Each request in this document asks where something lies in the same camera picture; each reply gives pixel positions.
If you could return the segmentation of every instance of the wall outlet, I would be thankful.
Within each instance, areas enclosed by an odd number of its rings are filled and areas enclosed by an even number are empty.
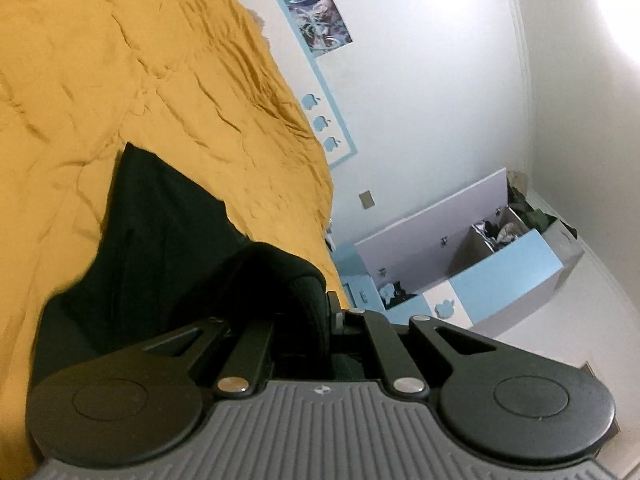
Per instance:
[[[364,193],[360,193],[359,197],[360,197],[360,201],[362,202],[362,207],[364,209],[369,209],[376,205],[376,203],[373,202],[373,197],[371,196],[370,191],[365,191]]]

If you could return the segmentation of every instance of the dresser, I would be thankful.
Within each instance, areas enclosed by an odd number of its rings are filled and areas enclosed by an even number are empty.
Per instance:
[[[517,223],[522,235],[495,250],[473,228],[481,221]],[[437,316],[489,337],[545,304],[562,270],[542,236],[507,208],[505,170],[338,247],[332,259],[355,308],[382,312],[399,324],[416,314]],[[385,310],[378,291],[394,282],[417,297]]]

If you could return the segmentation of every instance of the metal bolt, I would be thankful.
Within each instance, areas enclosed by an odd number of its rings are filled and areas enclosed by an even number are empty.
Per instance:
[[[242,377],[223,377],[218,381],[218,389],[228,394],[239,394],[248,388],[249,381]]]
[[[424,390],[424,383],[415,377],[400,377],[394,381],[394,389],[403,394],[417,394]]]

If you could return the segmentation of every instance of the light blue drawer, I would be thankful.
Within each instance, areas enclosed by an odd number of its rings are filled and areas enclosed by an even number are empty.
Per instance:
[[[371,276],[342,276],[341,282],[352,307],[385,312],[382,298]]]
[[[460,272],[449,283],[476,325],[508,306],[520,306],[529,315],[534,309],[528,303],[516,302],[552,278],[550,289],[553,290],[560,270],[560,260],[542,236],[533,230]],[[507,328],[522,320],[524,315],[520,319],[512,317]]]

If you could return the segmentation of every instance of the yellow comforter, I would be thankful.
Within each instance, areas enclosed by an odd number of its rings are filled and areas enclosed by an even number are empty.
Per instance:
[[[94,258],[127,141],[340,290],[322,148],[238,2],[0,0],[2,480],[33,470],[24,407],[40,311]]]

